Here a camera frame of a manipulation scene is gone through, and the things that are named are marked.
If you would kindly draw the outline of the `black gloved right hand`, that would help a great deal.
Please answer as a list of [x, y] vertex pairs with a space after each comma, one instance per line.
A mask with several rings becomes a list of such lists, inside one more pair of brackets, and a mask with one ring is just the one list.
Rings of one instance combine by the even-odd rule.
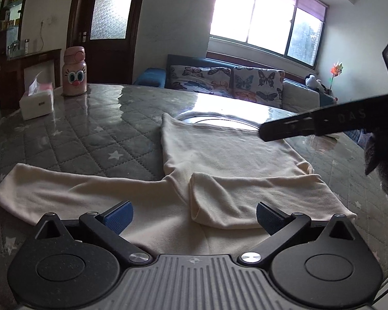
[[388, 134], [372, 133], [364, 149], [365, 175], [377, 170], [380, 187], [388, 200]]

